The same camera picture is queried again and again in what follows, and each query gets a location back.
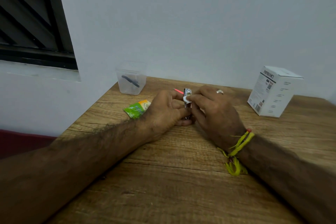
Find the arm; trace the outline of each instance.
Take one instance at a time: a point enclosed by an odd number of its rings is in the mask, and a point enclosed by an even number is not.
[[[192,114],[209,138],[230,152],[246,129],[228,98],[213,87],[203,86],[187,99],[192,101]],[[237,157],[310,223],[336,222],[334,175],[260,136],[252,138]]]
[[[0,222],[41,223],[97,176],[139,146],[157,140],[190,110],[161,91],[138,120],[107,126],[100,132],[0,161]]]

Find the forearm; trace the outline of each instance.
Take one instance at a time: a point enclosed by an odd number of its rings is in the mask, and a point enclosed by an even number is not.
[[[237,156],[310,223],[336,222],[334,175],[259,136]]]
[[[1,222],[43,222],[148,137],[136,120],[2,160]]]

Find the yellow string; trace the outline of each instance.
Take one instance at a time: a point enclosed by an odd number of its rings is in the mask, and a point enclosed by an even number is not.
[[[217,147],[217,149],[219,149],[223,155],[227,158],[229,158],[229,160],[231,159],[232,161],[229,161],[229,163],[225,163],[226,169],[229,172],[229,174],[233,175],[233,176],[237,176],[240,174],[247,174],[247,169],[246,167],[244,167],[239,160],[237,159],[237,157],[235,157],[235,155],[246,145],[248,144],[248,142],[254,137],[254,133],[252,132],[246,132],[237,142],[237,144],[231,148],[234,148],[234,150],[229,153],[226,154],[225,151],[223,151],[221,148]]]

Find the silver nail clipper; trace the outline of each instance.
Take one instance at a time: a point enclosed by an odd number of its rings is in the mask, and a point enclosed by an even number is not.
[[[185,88],[184,91],[183,91],[183,96],[186,97],[188,95],[191,95],[191,89],[187,89]],[[191,103],[187,104],[186,102],[184,102],[184,107],[191,107]],[[187,116],[185,117],[184,119],[185,120],[189,120],[191,118],[191,116]]]

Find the table top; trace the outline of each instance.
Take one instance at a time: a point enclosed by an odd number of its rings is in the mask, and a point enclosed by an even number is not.
[[[116,83],[57,140],[71,140],[128,119],[124,107],[160,90],[200,83],[147,78],[137,96]],[[336,106],[294,96],[280,118],[258,116],[250,90],[219,86],[233,97],[246,127],[310,162],[336,172]],[[48,223],[302,223],[298,214],[253,175],[233,177],[226,158],[197,124],[174,127],[123,159]]]

